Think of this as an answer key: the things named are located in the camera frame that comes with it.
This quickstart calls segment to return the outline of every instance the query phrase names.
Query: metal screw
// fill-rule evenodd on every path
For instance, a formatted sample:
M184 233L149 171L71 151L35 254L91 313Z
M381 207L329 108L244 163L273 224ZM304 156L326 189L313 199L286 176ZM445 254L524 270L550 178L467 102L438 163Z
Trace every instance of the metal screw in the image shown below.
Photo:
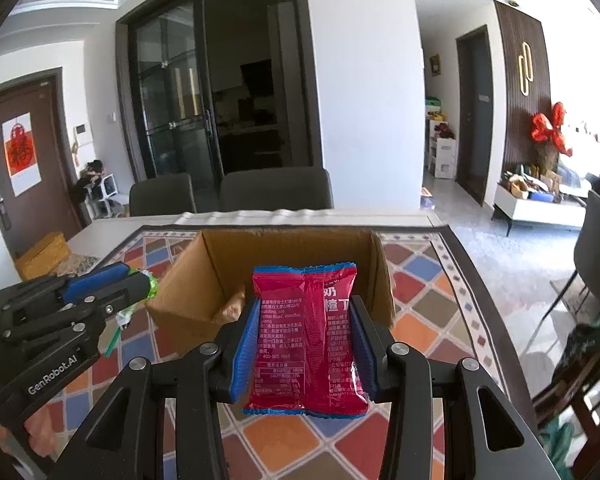
M405 343L394 343L391 345L391 351L398 355L407 355L409 353L409 346Z
M202 343L200 345L200 353L204 355L213 355L218 351L218 345L216 343Z
M469 370L471 372L475 372L478 368L480 368L478 361L476 361L472 357L465 357L464 359L462 359L462 366L466 370Z
M129 368L135 370L142 370L146 366L146 359L144 357L134 357L129 361Z

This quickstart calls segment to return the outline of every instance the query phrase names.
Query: dining table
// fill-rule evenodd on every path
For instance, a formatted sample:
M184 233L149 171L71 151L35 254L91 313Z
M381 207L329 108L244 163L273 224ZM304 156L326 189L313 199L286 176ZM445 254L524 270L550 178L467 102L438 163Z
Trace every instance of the dining table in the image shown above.
M355 210L237 211L93 221L68 241L72 253L98 266L122 261L161 279L201 229L368 228L380 237L394 296L396 340L430 359L457 363L474 357L537 431L522 368L489 291L452 229L435 212ZM170 335L138 308L108 357L49 402L61 453L117 373L136 356L151 362L177 358ZM222 444L231 478L305 479L378 477L389 404L371 403L355 420L313 416L247 415L235 404L218 406ZM444 475L445 433L441 399L433 403L433 473ZM164 478L176 479L176 405L166 401Z

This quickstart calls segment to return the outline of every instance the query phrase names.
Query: red flower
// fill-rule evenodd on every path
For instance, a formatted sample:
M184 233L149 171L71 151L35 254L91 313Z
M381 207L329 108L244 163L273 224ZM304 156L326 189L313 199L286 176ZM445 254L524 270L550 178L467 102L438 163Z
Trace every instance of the red flower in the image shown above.
M560 127L564 123L564 105L562 103L554 105L552 116L554 119L552 122L544 114L533 116L534 129L531 132L531 138L535 142L551 140L560 153L567 156L573 155L573 150L566 147L564 135L560 131Z

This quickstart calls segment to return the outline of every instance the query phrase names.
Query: cardboard box on floor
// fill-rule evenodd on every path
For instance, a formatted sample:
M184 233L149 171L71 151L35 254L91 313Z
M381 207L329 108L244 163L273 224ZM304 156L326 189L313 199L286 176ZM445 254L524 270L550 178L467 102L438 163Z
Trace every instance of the cardboard box on floor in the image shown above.
M156 325L179 355L216 337L213 315L242 286L253 298L257 266L307 267L353 262L353 294L360 295L374 321L391 326L394 298L379 237L355 228L202 230L160 280L147 302Z

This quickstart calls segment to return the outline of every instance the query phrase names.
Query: blue gripper pad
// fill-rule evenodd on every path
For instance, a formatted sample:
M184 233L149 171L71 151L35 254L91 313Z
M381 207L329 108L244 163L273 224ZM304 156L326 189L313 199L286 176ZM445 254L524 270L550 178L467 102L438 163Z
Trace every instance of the blue gripper pad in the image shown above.
M253 302L247 324L242 331L240 343L235 351L234 372L231 378L231 389L229 393L232 401L236 402L249 383L249 376L253 368L253 361L258 348L258 327L260 326L260 300Z
M79 278L72 279L64 288L62 299L65 303L80 303L84 298L98 292L101 288L119 282L129 274L129 266L122 262L103 267Z
M351 325L353 358L356 362L362 389L368 393L371 400L374 400L379 390L378 382L376 381L376 360L362 328L358 311L352 305L352 301L349 301L349 322Z

